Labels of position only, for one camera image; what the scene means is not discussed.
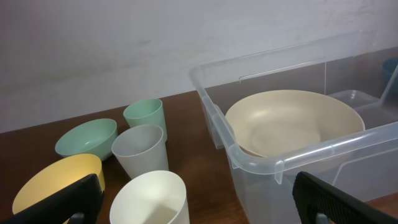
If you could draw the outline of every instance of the plastic tableware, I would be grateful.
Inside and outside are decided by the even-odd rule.
[[[160,99],[137,101],[123,111],[123,116],[133,128],[142,124],[154,124],[163,129],[163,139],[167,140],[166,122],[164,119],[163,102]]]
[[[130,178],[154,170],[168,170],[163,129],[144,124],[123,132],[112,145],[112,152]]]
[[[225,117],[242,150],[259,157],[278,156],[364,130],[360,115],[348,105],[298,90],[251,95],[235,103]],[[316,172],[328,170],[350,155],[335,157]]]
[[[111,224],[189,224],[185,184],[169,171],[142,174],[117,194],[109,219]]]
[[[118,136],[117,127],[116,122],[108,118],[86,122],[64,134],[55,145],[55,151],[63,157],[94,154],[103,161],[112,155],[111,146]]]
[[[101,160],[92,154],[79,154],[61,159],[34,175],[18,192],[12,204],[16,214],[80,180],[96,174],[102,191],[105,181]]]
[[[391,79],[394,70],[398,66],[398,58],[392,58],[383,62],[382,65],[382,75],[384,84],[387,85],[388,81]],[[398,94],[398,79],[396,78],[393,83],[391,90],[394,94]]]

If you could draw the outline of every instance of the brown table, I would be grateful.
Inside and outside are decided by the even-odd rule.
[[[248,223],[235,194],[225,151],[215,149],[211,141],[197,93],[169,96],[162,101],[169,167],[187,186],[191,224]],[[114,119],[120,134],[128,127],[124,108],[0,134],[0,220],[12,215],[12,201],[19,189],[40,170],[61,159],[54,146],[63,134],[98,118]],[[114,156],[103,162],[103,170],[106,190],[98,223],[109,223],[113,198],[130,179]],[[398,194],[370,204],[398,217]]]

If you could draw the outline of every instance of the yellow bowl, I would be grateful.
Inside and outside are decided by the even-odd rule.
[[[96,174],[105,190],[101,159],[92,154],[79,154],[57,161],[32,177],[18,192],[12,204],[13,214],[58,192],[88,174]]]

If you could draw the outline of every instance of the white plastic cup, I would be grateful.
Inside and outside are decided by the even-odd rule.
[[[154,170],[169,170],[163,130],[153,124],[128,129],[112,144],[112,152],[130,178]]]
[[[189,224],[185,184],[169,171],[142,174],[117,194],[109,219],[111,224]]]

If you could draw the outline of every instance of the plastic storage bin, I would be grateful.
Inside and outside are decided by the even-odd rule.
[[[301,170],[363,201],[398,192],[398,104],[389,96],[398,69],[387,86],[382,77],[382,63],[397,57],[398,48],[374,49],[375,37],[376,31],[352,32],[190,72],[209,132],[215,146],[227,152],[234,187],[251,224],[300,223],[292,186]],[[275,157],[244,153],[224,114],[244,97],[280,89],[335,97],[361,115],[366,130]],[[335,164],[317,172],[330,163]]]

